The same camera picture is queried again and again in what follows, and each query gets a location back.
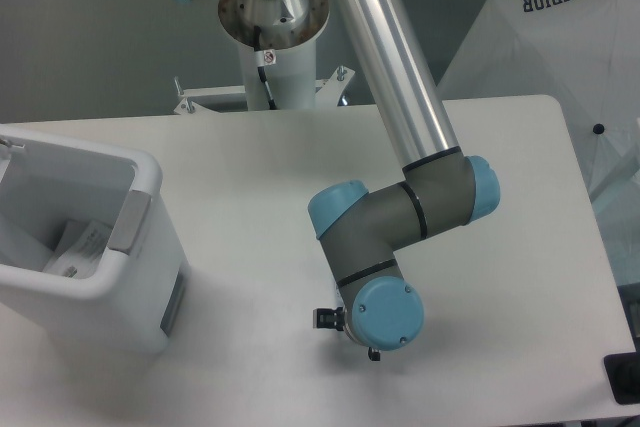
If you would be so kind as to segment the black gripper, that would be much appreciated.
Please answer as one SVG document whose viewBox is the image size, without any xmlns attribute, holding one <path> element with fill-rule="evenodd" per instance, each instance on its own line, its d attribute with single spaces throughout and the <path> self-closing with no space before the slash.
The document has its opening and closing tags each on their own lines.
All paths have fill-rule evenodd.
<svg viewBox="0 0 640 427">
<path fill-rule="evenodd" d="M 381 352 L 378 349 L 365 345 L 351 332 L 346 324 L 346 311 L 343 307 L 314 309 L 313 328 L 342 332 L 352 343 L 368 349 L 367 355 L 370 361 L 381 360 Z"/>
</svg>

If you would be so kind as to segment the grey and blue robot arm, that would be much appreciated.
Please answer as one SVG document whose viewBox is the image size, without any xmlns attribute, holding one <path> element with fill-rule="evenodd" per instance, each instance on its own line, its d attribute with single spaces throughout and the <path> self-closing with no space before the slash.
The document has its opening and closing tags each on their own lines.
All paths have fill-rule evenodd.
<svg viewBox="0 0 640 427">
<path fill-rule="evenodd" d="M 402 166 L 401 182 L 369 191 L 343 182 L 308 205 L 342 304 L 314 325 L 344 333 L 371 360 L 412 342 L 424 322 L 397 251 L 491 214 L 500 187 L 489 163 L 465 155 L 401 0 L 219 0 L 239 50 L 251 110 L 314 107 L 315 40 L 336 3 Z"/>
</svg>

